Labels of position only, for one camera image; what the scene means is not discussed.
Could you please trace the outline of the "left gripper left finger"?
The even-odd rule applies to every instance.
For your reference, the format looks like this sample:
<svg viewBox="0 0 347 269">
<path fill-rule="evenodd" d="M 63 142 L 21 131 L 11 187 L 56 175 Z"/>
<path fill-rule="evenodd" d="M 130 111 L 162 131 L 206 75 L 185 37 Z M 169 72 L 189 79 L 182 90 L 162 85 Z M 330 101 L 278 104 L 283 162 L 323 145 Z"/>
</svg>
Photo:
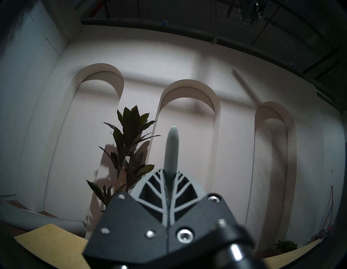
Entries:
<svg viewBox="0 0 347 269">
<path fill-rule="evenodd" d="M 114 198 L 83 251 L 91 269 L 168 269 L 169 172 Z"/>
</svg>

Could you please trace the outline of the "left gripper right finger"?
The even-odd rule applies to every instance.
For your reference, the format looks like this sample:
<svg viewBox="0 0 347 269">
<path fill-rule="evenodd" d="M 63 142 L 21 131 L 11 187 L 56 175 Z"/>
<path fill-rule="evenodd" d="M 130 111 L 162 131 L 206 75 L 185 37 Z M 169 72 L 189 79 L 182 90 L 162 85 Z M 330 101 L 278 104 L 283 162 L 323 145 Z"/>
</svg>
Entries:
<svg viewBox="0 0 347 269">
<path fill-rule="evenodd" d="M 253 255 L 253 241 L 224 199 L 179 171 L 168 209 L 169 255 Z"/>
</svg>

